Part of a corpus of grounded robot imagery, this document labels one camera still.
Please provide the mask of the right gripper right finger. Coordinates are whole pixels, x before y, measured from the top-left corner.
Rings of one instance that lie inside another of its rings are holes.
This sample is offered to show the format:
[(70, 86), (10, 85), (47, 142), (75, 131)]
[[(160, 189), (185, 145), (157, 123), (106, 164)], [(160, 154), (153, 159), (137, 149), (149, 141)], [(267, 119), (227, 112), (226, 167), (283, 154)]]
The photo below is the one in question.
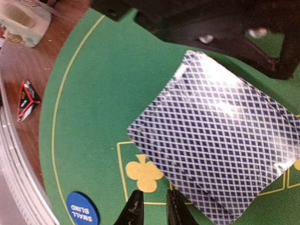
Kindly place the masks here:
[(167, 190), (166, 213), (168, 225), (198, 225), (185, 205), (180, 192), (175, 189)]

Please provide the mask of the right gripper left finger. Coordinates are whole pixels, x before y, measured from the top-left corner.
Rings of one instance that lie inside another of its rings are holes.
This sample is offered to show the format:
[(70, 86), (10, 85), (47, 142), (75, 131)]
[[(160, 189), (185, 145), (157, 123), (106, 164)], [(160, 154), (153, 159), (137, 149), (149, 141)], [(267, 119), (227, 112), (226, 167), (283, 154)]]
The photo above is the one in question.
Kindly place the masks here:
[(143, 191), (132, 192), (114, 225), (144, 225)]

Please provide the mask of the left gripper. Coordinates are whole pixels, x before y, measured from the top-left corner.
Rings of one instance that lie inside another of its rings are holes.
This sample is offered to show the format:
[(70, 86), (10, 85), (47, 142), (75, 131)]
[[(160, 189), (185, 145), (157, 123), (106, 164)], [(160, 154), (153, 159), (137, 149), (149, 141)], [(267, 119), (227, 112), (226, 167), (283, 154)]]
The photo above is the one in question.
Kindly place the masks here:
[[(90, 7), (114, 21), (136, 9), (135, 23), (160, 40), (234, 57), (270, 78), (287, 80), (300, 63), (297, 0), (92, 0)], [(261, 30), (284, 36), (279, 57), (245, 36)]]

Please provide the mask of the blue playing card deck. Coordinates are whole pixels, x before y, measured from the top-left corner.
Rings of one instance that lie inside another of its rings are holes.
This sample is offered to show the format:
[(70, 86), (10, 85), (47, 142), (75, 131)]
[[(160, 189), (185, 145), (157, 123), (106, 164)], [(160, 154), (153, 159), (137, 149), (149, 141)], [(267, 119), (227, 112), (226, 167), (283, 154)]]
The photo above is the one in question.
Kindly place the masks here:
[(202, 52), (185, 52), (127, 132), (217, 225), (239, 218), (300, 157), (299, 119)]

